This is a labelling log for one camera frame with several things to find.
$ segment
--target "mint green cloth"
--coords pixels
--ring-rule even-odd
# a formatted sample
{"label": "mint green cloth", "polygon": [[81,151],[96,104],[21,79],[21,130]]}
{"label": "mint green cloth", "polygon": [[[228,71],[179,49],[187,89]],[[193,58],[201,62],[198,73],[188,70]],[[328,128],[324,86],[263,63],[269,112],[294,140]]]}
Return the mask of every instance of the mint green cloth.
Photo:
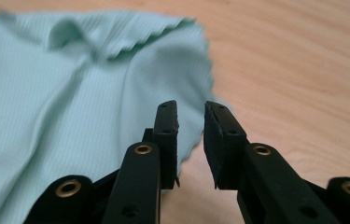
{"label": "mint green cloth", "polygon": [[92,181],[176,100],[178,162],[216,100],[203,28],[135,11],[0,12],[0,223],[22,223],[57,178]]}

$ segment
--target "wrinkled cloth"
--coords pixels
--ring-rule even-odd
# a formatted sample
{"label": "wrinkled cloth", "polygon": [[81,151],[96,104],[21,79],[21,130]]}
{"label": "wrinkled cloth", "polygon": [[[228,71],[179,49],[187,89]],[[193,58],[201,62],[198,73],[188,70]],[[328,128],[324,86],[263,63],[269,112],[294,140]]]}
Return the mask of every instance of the wrinkled cloth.
{"label": "wrinkled cloth", "polygon": [[0,12],[0,223],[22,223],[56,179],[92,181],[176,100],[178,163],[212,93],[203,28],[150,12]]}

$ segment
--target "wooden table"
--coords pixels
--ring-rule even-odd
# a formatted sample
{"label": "wooden table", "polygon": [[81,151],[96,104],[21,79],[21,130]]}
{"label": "wooden table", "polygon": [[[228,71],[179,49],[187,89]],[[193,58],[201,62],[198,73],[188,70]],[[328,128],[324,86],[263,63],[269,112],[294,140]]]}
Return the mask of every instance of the wooden table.
{"label": "wooden table", "polygon": [[[214,93],[251,142],[278,149],[325,187],[350,176],[350,0],[0,0],[10,11],[143,9],[197,18],[210,40]],[[203,143],[181,188],[163,197],[161,223],[242,223],[233,191],[214,190]]]}

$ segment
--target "wood grain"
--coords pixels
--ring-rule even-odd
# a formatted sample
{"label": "wood grain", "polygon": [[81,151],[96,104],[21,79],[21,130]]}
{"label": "wood grain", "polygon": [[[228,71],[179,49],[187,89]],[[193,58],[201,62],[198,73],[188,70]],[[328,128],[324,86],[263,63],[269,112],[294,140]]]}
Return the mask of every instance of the wood grain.
{"label": "wood grain", "polygon": [[[277,148],[325,187],[350,176],[350,1],[21,1],[10,11],[129,8],[195,17],[210,40],[214,93],[252,142]],[[236,193],[214,190],[200,143],[182,186],[163,197],[161,223],[242,223]]]}

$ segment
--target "towel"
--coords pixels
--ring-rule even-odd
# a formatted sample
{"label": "towel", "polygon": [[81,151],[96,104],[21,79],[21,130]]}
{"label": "towel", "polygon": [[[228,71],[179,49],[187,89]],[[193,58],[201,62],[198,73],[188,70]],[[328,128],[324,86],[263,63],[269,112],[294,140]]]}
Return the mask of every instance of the towel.
{"label": "towel", "polygon": [[96,181],[176,100],[178,163],[215,101],[203,28],[152,12],[0,12],[0,223],[22,223],[54,180]]}

